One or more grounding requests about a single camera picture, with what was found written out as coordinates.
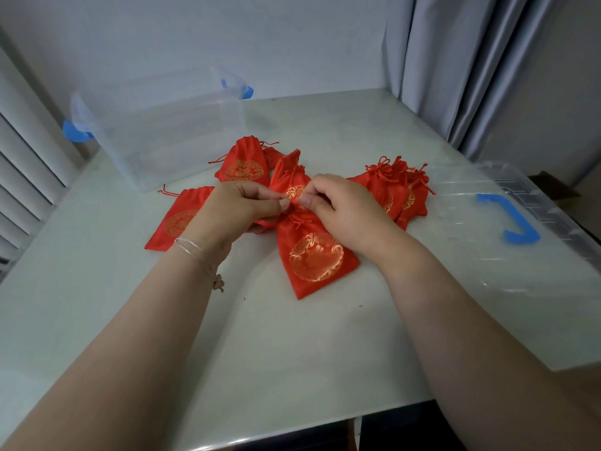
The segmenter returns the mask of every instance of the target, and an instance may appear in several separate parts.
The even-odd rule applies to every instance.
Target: fingernail
[[[302,205],[309,205],[311,198],[305,194],[302,194],[297,198],[297,201]]]

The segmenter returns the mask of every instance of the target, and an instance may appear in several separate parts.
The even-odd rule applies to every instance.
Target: person's right hand
[[[316,175],[298,202],[317,215],[338,242],[376,264],[389,252],[392,239],[403,233],[363,185],[339,175]]]

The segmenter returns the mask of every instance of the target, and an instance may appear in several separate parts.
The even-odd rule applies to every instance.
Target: finger
[[[249,202],[252,205],[252,216],[255,220],[264,220],[267,217],[278,216],[290,206],[290,200],[288,199],[256,200]]]
[[[247,233],[253,234],[263,234],[265,231],[267,231],[267,228],[257,223],[253,223],[251,227],[246,230]]]
[[[346,179],[334,174],[317,174],[305,186],[305,193],[317,195],[319,193],[326,195],[331,199],[331,194],[338,189]]]
[[[327,221],[334,216],[334,209],[325,199],[318,195],[303,193],[299,196],[299,203],[312,211],[322,223],[327,225]]]
[[[280,221],[280,216],[268,216],[265,218],[257,218],[260,221],[265,221],[267,223],[277,223],[278,221]]]
[[[242,197],[252,200],[278,200],[285,197],[282,193],[256,182],[237,182],[236,187]]]

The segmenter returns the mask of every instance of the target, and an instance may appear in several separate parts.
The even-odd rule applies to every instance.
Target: gray curtain
[[[392,93],[477,158],[555,2],[389,0],[383,54]]]

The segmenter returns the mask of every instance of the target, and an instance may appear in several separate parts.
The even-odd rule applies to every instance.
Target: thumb
[[[252,200],[252,207],[255,219],[278,216],[288,209],[290,200]]]
[[[304,193],[298,197],[298,202],[317,215],[322,223],[325,223],[334,214],[332,206],[321,196]]]

